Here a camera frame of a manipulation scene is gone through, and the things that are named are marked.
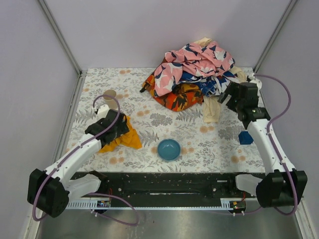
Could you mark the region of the cream cloth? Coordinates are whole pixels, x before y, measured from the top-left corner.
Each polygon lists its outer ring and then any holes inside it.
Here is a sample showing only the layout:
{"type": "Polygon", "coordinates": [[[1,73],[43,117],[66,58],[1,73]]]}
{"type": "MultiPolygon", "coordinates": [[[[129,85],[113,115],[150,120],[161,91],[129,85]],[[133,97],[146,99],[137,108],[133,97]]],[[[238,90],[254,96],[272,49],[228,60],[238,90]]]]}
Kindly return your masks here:
{"type": "MultiPolygon", "coordinates": [[[[237,76],[239,82],[247,81],[247,76],[240,67],[234,66],[230,72],[237,76]]],[[[205,123],[218,122],[220,112],[220,103],[217,102],[216,96],[203,97],[203,121],[205,123]]]]}

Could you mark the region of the orange black patterned cloth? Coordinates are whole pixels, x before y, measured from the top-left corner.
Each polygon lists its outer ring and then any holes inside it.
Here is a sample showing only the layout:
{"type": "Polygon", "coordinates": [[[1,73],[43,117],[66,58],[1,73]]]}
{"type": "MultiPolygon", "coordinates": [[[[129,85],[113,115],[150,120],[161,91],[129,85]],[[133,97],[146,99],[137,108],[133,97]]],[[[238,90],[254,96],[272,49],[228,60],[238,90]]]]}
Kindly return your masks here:
{"type": "Polygon", "coordinates": [[[161,97],[155,97],[155,77],[153,73],[142,84],[140,92],[145,91],[148,91],[160,105],[174,112],[186,110],[197,103],[202,104],[203,102],[203,93],[195,84],[182,83],[177,85],[172,92],[161,97]]]}

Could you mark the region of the right aluminium frame post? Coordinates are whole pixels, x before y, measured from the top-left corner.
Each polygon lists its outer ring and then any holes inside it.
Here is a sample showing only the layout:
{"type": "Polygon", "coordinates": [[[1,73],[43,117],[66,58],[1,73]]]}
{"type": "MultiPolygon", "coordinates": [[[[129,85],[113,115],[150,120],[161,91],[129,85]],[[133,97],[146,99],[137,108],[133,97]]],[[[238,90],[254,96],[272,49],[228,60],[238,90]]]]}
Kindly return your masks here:
{"type": "Polygon", "coordinates": [[[273,33],[271,34],[271,37],[268,40],[268,42],[267,42],[262,54],[260,55],[257,63],[255,64],[255,66],[253,68],[254,72],[258,72],[259,69],[261,68],[263,62],[265,61],[265,59],[267,57],[267,55],[271,51],[276,39],[278,38],[282,28],[284,27],[285,23],[289,19],[291,13],[295,9],[295,7],[296,7],[298,2],[299,2],[299,0],[290,0],[289,1],[289,4],[285,8],[285,11],[283,12],[283,14],[282,14],[280,20],[278,21],[273,33]]]}

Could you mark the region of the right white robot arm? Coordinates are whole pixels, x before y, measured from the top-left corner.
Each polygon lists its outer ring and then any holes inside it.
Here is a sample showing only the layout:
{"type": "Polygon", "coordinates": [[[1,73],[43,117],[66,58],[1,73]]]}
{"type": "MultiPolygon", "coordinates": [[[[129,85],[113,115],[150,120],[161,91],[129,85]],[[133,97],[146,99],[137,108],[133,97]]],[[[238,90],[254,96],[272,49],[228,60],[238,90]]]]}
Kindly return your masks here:
{"type": "Polygon", "coordinates": [[[308,177],[304,171],[298,171],[284,153],[268,111],[258,106],[258,91],[254,83],[232,82],[218,100],[237,113],[245,131],[256,144],[265,168],[263,179],[251,174],[237,175],[236,187],[254,195],[263,208],[292,206],[296,209],[308,177]]]}

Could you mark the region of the beige cup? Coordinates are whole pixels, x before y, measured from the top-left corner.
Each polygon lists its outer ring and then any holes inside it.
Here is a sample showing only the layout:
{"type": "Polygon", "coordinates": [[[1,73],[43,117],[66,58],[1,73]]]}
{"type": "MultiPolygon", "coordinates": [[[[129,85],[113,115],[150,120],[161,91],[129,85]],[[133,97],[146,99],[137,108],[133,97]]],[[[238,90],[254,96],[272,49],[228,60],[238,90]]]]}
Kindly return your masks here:
{"type": "Polygon", "coordinates": [[[110,108],[110,109],[113,109],[113,110],[116,110],[118,109],[118,105],[115,101],[116,99],[116,96],[117,96],[117,93],[116,91],[112,90],[112,89],[109,89],[109,90],[106,90],[104,93],[103,93],[103,99],[106,103],[106,105],[110,108]]]}

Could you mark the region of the yellow cloth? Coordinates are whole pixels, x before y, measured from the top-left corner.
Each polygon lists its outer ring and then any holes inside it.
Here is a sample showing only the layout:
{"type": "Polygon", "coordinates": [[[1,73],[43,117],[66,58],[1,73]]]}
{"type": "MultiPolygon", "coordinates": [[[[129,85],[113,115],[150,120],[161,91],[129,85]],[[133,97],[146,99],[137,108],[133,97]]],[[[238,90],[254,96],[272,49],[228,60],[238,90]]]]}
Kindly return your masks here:
{"type": "Polygon", "coordinates": [[[140,149],[142,148],[142,144],[140,141],[140,138],[138,136],[137,131],[132,127],[130,123],[130,117],[124,116],[124,119],[126,120],[126,125],[129,129],[129,131],[120,137],[114,139],[111,141],[108,145],[103,146],[98,153],[106,153],[106,152],[112,152],[118,145],[124,145],[127,147],[131,147],[134,149],[140,149]]]}

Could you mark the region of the blue cube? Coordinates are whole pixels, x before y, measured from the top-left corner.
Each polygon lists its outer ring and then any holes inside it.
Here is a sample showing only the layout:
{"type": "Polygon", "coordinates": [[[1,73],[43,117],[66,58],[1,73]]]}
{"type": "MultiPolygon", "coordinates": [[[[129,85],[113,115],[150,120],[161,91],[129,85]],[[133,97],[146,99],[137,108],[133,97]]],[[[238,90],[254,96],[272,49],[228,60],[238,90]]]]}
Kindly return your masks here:
{"type": "Polygon", "coordinates": [[[251,145],[254,142],[248,131],[240,132],[238,138],[241,145],[251,145]]]}

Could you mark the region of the pink patterned cloth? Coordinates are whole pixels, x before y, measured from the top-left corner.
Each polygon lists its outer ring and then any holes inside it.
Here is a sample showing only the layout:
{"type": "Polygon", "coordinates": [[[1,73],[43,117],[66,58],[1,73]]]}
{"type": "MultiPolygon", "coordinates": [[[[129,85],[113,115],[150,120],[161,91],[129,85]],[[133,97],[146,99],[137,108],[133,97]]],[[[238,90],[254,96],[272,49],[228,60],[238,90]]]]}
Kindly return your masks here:
{"type": "Polygon", "coordinates": [[[217,42],[205,46],[193,42],[180,50],[165,53],[164,62],[154,71],[155,96],[170,93],[182,80],[182,74],[194,77],[217,77],[230,70],[235,64],[234,58],[217,42]]]}

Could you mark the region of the aluminium frame post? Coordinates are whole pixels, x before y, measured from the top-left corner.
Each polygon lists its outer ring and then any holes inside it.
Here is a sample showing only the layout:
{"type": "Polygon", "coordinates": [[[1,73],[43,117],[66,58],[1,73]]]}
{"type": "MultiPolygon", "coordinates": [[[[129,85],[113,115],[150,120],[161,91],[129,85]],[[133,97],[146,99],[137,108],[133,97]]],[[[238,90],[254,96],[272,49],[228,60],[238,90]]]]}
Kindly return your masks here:
{"type": "Polygon", "coordinates": [[[49,6],[45,0],[37,0],[37,3],[41,7],[45,17],[47,18],[49,25],[51,26],[52,30],[54,31],[54,34],[56,35],[60,45],[63,48],[63,51],[65,52],[68,60],[70,61],[71,65],[73,66],[73,69],[75,70],[77,75],[82,74],[82,69],[79,66],[77,60],[75,59],[70,47],[68,46],[51,10],[49,9],[49,6]]]}
{"type": "Polygon", "coordinates": [[[255,66],[253,68],[254,72],[258,72],[259,69],[261,68],[263,62],[265,61],[265,59],[267,57],[267,55],[271,51],[276,39],[278,38],[282,28],[284,27],[285,23],[289,19],[291,13],[295,9],[295,7],[296,7],[298,2],[299,2],[299,0],[290,0],[289,1],[289,4],[285,8],[285,11],[283,12],[283,14],[282,14],[280,20],[278,21],[273,33],[271,34],[271,37],[268,40],[268,42],[267,42],[262,54],[260,55],[257,63],[255,64],[255,66]]]}

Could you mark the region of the floral table mat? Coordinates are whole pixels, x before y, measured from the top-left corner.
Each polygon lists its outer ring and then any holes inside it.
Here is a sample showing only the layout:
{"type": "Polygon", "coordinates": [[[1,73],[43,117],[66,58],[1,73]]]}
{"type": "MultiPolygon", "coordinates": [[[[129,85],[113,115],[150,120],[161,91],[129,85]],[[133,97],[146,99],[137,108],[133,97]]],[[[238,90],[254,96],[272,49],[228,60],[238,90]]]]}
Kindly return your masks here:
{"type": "Polygon", "coordinates": [[[65,150],[81,138],[93,119],[93,106],[101,106],[106,90],[117,93],[121,111],[130,117],[142,148],[123,145],[114,151],[97,153],[81,167],[82,171],[100,172],[247,172],[264,173],[264,164],[256,145],[241,145],[244,129],[237,115],[222,107],[217,123],[203,121],[203,106],[196,104],[173,112],[156,102],[149,92],[140,92],[151,68],[91,68],[82,79],[80,98],[65,150]],[[164,139],[176,140],[180,156],[162,160],[157,152],[164,139]]]}

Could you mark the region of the left aluminium frame post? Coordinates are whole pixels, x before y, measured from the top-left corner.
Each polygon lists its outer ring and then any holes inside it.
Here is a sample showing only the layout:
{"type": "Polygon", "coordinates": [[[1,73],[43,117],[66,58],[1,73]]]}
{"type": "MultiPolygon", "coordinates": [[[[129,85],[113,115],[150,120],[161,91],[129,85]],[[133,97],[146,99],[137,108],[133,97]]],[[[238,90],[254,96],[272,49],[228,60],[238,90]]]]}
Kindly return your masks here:
{"type": "Polygon", "coordinates": [[[56,35],[60,45],[63,48],[63,51],[65,52],[68,60],[70,61],[71,65],[73,66],[73,69],[75,70],[77,75],[82,74],[82,69],[79,66],[77,60],[75,59],[70,47],[68,46],[51,10],[49,9],[49,6],[45,0],[37,0],[37,3],[41,7],[45,17],[47,18],[49,25],[51,26],[52,30],[54,31],[54,34],[56,35]]]}

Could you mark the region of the blue bowl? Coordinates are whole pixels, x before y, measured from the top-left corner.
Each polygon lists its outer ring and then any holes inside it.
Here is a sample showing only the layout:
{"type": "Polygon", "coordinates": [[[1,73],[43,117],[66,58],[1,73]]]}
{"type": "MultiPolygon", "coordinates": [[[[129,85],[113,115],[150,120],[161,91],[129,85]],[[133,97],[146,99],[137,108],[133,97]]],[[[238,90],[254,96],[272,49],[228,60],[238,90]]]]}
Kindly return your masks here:
{"type": "Polygon", "coordinates": [[[181,153],[179,143],[174,139],[164,139],[157,146],[159,157],[164,161],[174,161],[181,153]]]}

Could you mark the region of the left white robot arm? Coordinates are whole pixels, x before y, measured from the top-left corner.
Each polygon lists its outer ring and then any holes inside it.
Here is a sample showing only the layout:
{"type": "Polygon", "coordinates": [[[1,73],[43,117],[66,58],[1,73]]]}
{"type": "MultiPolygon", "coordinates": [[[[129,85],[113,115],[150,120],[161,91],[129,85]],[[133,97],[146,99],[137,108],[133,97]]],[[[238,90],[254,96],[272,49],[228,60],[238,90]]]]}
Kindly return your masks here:
{"type": "Polygon", "coordinates": [[[113,140],[129,132],[129,118],[117,110],[108,110],[104,117],[89,125],[78,143],[45,170],[35,169],[29,176],[27,201],[36,210],[56,218],[74,200],[92,193],[107,193],[108,178],[97,171],[73,179],[74,174],[95,153],[113,140]]]}

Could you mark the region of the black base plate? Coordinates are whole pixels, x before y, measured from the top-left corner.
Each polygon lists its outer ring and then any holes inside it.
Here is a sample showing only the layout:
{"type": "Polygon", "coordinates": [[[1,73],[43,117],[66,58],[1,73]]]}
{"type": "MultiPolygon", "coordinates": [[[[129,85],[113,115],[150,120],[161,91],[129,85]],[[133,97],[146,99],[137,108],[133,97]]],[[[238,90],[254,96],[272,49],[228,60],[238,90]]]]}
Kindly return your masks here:
{"type": "Polygon", "coordinates": [[[139,208],[212,208],[221,206],[225,198],[251,197],[247,189],[240,189],[235,182],[241,178],[256,179],[256,198],[263,208],[291,206],[294,201],[288,190],[284,173],[120,173],[77,172],[72,182],[95,176],[101,181],[97,190],[90,189],[97,197],[106,193],[127,200],[139,208]]]}

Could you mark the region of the blue white patterned cloth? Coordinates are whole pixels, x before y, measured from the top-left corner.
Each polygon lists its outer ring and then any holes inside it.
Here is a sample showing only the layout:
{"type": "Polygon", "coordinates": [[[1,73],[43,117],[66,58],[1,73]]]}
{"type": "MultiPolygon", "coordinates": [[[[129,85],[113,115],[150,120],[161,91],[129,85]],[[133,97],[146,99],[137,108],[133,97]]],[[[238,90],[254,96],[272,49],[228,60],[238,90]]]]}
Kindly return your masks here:
{"type": "Polygon", "coordinates": [[[206,97],[220,96],[231,82],[239,83],[237,73],[225,72],[221,76],[197,77],[190,73],[183,72],[179,83],[195,84],[206,97]]]}

